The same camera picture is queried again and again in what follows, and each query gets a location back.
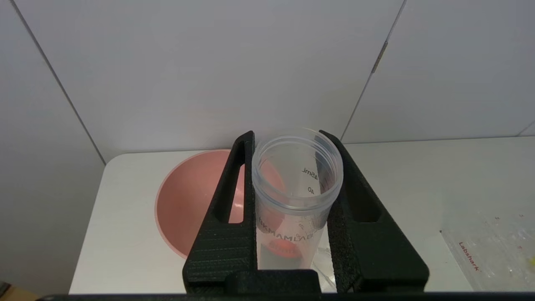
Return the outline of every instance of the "clear plastic sheet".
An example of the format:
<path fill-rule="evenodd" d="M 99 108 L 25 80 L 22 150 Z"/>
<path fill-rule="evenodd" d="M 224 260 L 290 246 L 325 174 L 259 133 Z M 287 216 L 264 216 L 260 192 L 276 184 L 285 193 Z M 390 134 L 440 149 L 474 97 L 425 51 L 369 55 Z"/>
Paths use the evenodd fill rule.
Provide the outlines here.
<path fill-rule="evenodd" d="M 454 203 L 442 236 L 476 291 L 535 290 L 535 208 Z"/>

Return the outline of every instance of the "clear plastic cup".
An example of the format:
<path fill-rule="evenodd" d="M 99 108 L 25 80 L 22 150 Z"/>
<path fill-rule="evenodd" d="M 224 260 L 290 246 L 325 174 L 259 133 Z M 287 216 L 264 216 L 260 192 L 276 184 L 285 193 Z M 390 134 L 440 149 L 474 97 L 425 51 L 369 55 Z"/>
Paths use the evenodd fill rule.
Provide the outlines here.
<path fill-rule="evenodd" d="M 253 155 L 259 269 L 309 268 L 343 180 L 342 157 L 323 134 L 294 129 Z"/>

